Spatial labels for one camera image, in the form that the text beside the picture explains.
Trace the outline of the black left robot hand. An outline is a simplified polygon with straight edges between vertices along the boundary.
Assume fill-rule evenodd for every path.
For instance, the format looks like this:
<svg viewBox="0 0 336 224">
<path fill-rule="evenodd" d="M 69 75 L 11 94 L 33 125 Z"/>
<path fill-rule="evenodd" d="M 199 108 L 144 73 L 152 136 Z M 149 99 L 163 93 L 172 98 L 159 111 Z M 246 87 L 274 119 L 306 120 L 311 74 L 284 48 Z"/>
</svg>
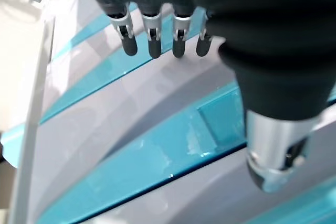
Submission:
<svg viewBox="0 0 336 224">
<path fill-rule="evenodd" d="M 163 3 L 185 19 L 208 12 L 206 34 L 235 73 L 245 116 L 248 167 L 272 193 L 306 159 L 312 128 L 335 85 L 335 0 L 96 0 L 114 24 L 134 2 L 148 15 Z"/>
</svg>

